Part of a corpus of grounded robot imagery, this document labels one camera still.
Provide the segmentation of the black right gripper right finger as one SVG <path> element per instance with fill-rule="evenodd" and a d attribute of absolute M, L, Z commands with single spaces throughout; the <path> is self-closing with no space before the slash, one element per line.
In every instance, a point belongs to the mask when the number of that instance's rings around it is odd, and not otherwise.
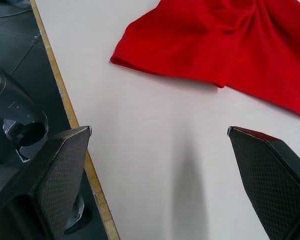
<path fill-rule="evenodd" d="M 230 126 L 244 190 L 271 240 L 300 240 L 300 158 L 282 140 Z"/>

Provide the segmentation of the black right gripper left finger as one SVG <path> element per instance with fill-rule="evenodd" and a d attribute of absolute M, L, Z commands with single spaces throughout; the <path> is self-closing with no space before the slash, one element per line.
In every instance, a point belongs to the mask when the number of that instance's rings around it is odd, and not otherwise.
<path fill-rule="evenodd" d="M 48 139 L 23 168 L 0 164 L 0 240 L 60 240 L 80 190 L 91 128 Z"/>

